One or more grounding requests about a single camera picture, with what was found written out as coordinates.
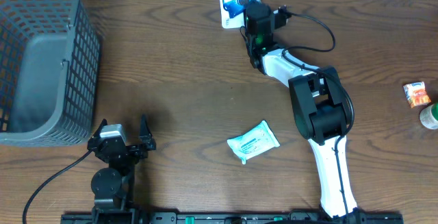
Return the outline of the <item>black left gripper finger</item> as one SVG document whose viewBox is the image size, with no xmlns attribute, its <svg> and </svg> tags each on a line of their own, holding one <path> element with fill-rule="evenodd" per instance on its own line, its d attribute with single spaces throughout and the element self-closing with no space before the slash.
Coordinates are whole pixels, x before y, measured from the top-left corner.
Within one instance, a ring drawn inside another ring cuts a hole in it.
<svg viewBox="0 0 438 224">
<path fill-rule="evenodd" d="M 143 143 L 152 144 L 154 139 L 148 127 L 146 115 L 141 116 L 139 138 Z"/>
<path fill-rule="evenodd" d="M 100 133 L 103 127 L 107 125 L 107 120 L 103 119 L 100 123 L 100 125 L 97 127 L 96 131 L 93 133 L 93 135 L 90 137 L 90 140 L 98 140 L 100 138 Z"/>
</svg>

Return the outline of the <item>green lidded jar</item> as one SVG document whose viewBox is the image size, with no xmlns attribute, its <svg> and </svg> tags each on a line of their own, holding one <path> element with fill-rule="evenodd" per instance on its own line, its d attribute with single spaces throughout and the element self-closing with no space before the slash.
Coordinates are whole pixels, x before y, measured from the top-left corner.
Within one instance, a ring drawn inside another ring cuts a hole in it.
<svg viewBox="0 0 438 224">
<path fill-rule="evenodd" d="M 438 129 L 437 103 L 434 103 L 420 112 L 420 123 L 427 129 Z"/>
</svg>

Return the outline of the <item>blue Oreo cookie pack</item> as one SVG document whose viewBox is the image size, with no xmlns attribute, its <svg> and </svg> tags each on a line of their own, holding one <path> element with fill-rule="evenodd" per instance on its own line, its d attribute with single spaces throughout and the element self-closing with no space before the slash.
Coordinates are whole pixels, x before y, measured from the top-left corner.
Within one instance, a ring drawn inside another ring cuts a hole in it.
<svg viewBox="0 0 438 224">
<path fill-rule="evenodd" d="M 250 3 L 261 3 L 261 0 L 230 0 L 225 2 L 223 8 L 229 13 L 229 18 L 241 14 Z"/>
</svg>

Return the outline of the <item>orange snack packet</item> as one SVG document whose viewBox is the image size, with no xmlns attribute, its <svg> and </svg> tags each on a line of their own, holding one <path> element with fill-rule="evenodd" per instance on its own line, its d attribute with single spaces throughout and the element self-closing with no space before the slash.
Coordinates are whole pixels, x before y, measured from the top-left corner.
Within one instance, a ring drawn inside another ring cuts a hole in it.
<svg viewBox="0 0 438 224">
<path fill-rule="evenodd" d="M 411 108 L 427 105 L 431 102 L 424 82 L 414 82 L 403 86 L 405 96 Z"/>
</svg>

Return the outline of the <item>mint green wipes pack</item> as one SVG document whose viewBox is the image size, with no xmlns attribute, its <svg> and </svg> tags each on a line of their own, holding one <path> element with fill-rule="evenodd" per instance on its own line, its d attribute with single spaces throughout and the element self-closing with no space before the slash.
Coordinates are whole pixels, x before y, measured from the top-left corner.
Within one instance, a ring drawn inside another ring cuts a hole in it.
<svg viewBox="0 0 438 224">
<path fill-rule="evenodd" d="M 265 120 L 245 134 L 228 139 L 227 144 L 242 164 L 272 148 L 281 146 Z"/>
</svg>

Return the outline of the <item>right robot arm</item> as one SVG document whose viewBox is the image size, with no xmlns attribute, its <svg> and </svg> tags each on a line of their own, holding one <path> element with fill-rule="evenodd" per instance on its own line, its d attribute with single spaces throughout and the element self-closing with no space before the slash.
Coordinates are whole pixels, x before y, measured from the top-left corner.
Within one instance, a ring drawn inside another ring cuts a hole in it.
<svg viewBox="0 0 438 224">
<path fill-rule="evenodd" d="M 249 2 L 244 8 L 248 56 L 254 68 L 288 87 L 297 130 L 315 156 L 320 205 L 330 220 L 348 223 L 357 207 L 346 163 L 346 136 L 355 119 L 352 99 L 334 67 L 306 64 L 274 40 L 274 31 L 293 16 L 286 7 L 272 10 Z"/>
</svg>

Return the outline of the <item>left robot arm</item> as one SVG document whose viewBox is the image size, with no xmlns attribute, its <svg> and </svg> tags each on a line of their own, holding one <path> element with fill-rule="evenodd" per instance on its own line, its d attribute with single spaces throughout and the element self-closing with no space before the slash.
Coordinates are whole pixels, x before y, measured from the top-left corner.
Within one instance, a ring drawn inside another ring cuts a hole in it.
<svg viewBox="0 0 438 224">
<path fill-rule="evenodd" d="M 102 120 L 89 139 L 87 149 L 107 164 L 91 181 L 94 193 L 93 223 L 149 223 L 147 212 L 133 203 L 136 164 L 156 149 L 155 139 L 146 116 L 140 121 L 140 143 L 126 145 L 121 124 L 109 125 Z"/>
</svg>

